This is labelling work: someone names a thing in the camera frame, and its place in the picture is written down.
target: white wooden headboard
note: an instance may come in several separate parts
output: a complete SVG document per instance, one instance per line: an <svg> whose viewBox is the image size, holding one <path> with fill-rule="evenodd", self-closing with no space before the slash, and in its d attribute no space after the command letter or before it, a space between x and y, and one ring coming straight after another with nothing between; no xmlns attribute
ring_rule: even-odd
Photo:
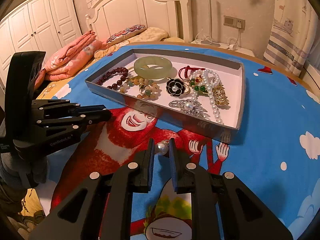
<svg viewBox="0 0 320 240"><path fill-rule="evenodd" d="M97 0L92 6L94 17L86 15L87 27L95 31L99 40L136 24L166 30L170 37L178 37L176 2L180 2L183 39L192 41L190 0Z"/></svg>

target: pearl necklace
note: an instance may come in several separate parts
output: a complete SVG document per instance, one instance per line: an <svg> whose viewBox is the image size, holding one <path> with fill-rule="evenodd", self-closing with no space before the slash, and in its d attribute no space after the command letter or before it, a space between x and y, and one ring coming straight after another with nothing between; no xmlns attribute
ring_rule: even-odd
<svg viewBox="0 0 320 240"><path fill-rule="evenodd" d="M214 76L214 80L213 80L213 83L212 85L209 83L209 76L208 76L208 73L210 74L213 74ZM213 93L212 93L212 87L216 87L219 82L220 82L220 77L217 73L213 72L213 70L211 69L205 69L205 70L196 70L193 72L192 74L192 78L195 78L197 74L201 74L201 77L202 77L202 82L199 83L198 86L205 86L207 91L208 91L208 96L209 96L209 99L210 99L210 105L212 107L212 110L213 110L213 114L214 114L214 117L216 119L216 122L219 123L219 124L223 124L223 121L220 117L220 113L219 113L219 109L214 101L214 96L213 96ZM193 91L193 93L191 94L191 100L192 101L196 101L197 100L197 97L198 97L198 91Z"/></svg>

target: jewelry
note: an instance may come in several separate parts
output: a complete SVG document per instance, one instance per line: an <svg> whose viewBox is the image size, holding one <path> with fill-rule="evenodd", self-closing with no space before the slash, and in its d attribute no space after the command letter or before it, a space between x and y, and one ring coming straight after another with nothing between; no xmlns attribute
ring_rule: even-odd
<svg viewBox="0 0 320 240"><path fill-rule="evenodd" d="M205 68L190 67L189 65L186 66L186 67L183 67L183 68L181 68L181 69L179 70L179 73L178 73L179 78L183 79L183 78L181 77L181 72L182 72L182 70L185 70L185 71L184 71L184 78L187 79L187 78L188 78L188 71L189 71L189 70L191 70L191 72L194 72L194 71L196 71L196 70L198 70L198 69L200 69L200 70L205 70Z"/></svg>
<svg viewBox="0 0 320 240"><path fill-rule="evenodd" d="M165 155L169 150L169 140L163 140L156 144L155 153Z"/></svg>
<svg viewBox="0 0 320 240"><path fill-rule="evenodd" d="M108 80L112 75L115 75L116 73L122 73L122 76L120 77L120 79L112 84L112 86L107 86L107 88L109 89L113 89L116 90L118 88L118 86L122 85L122 82L126 80L127 76L128 76L128 69L125 67L118 67L116 69L113 69L111 71L107 71L97 82L97 85L102 85L106 80Z"/></svg>
<svg viewBox="0 0 320 240"><path fill-rule="evenodd" d="M229 105L229 101L227 100L226 93L224 91L224 87L221 83L213 89L214 93L214 101L217 106L227 106Z"/></svg>
<svg viewBox="0 0 320 240"><path fill-rule="evenodd" d="M134 62L134 71L138 75L148 79L162 79L169 75L172 63L164 57L147 56L138 58Z"/></svg>
<svg viewBox="0 0 320 240"><path fill-rule="evenodd" d="M160 93L160 87L153 80L148 80L142 78L141 76L135 76L128 78L127 82L120 87L120 92L125 93L129 87L133 87L134 85L139 86L139 91L141 94L137 95L139 99L156 99L156 95Z"/></svg>
<svg viewBox="0 0 320 240"><path fill-rule="evenodd" d="M167 82L166 85L166 90L167 92L174 96L174 97L179 97L181 95L186 95L190 93L190 87L185 84L185 79L181 80L179 78L168 78L169 81Z"/></svg>
<svg viewBox="0 0 320 240"><path fill-rule="evenodd" d="M187 114L192 114L197 117L204 118L202 112L208 112L203 107L201 107L201 103L196 99L185 99L185 100L174 100L169 103L170 107L178 107L180 110Z"/></svg>
<svg viewBox="0 0 320 240"><path fill-rule="evenodd" d="M200 74L200 73L201 73L201 77L203 78L203 80L199 83L200 90L201 91L205 91L205 89L206 89L208 91L208 96L209 96L209 99L210 99L210 105L212 107L213 114L214 114L214 117L216 119L216 122L219 123L219 124L223 124L223 121L222 121L222 119L220 117L220 113L219 113L219 110L218 110L218 106L215 103L214 96L213 96L213 93L212 93L212 87L215 88L216 86L219 85L220 77L219 77L219 75L217 73L213 72L213 70L205 69L205 70L196 70L192 74L192 78L191 79L195 78L196 75ZM209 84L208 73L213 74L213 76L214 76L214 82L212 83L212 85ZM192 96L191 99L193 101L197 100L198 91L196 89L194 89L193 94L191 96Z"/></svg>

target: wardrobe door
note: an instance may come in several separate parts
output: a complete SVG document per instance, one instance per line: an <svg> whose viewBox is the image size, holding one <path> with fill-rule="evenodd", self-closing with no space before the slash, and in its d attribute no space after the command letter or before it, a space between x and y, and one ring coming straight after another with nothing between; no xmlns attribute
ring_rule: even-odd
<svg viewBox="0 0 320 240"><path fill-rule="evenodd" d="M13 54L15 53L11 40L9 20L6 19L0 24L0 77L2 83L6 84L9 65Z"/></svg>
<svg viewBox="0 0 320 240"><path fill-rule="evenodd" d="M46 62L52 54L61 49L61 43L54 26L49 0L32 0L28 3L30 22L40 51L45 51Z"/></svg>
<svg viewBox="0 0 320 240"><path fill-rule="evenodd" d="M15 51L39 50L31 28L28 5L26 4L14 11L8 19Z"/></svg>
<svg viewBox="0 0 320 240"><path fill-rule="evenodd" d="M58 37L61 45L65 46L81 36L73 0L49 0L49 2Z"/></svg>

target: embroidered pillow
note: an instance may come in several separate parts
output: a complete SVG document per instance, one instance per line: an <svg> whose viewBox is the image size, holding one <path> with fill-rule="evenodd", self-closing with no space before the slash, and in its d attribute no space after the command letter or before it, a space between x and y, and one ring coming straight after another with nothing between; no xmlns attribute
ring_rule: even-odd
<svg viewBox="0 0 320 240"><path fill-rule="evenodd" d="M142 33L144 30L146 30L147 27L145 25L134 25L130 28L126 28L123 31L120 31L116 34L113 34L109 39L106 40L106 45L112 46L114 44L118 44L122 41L127 40L128 38L131 38L135 35L138 35L139 33Z"/></svg>

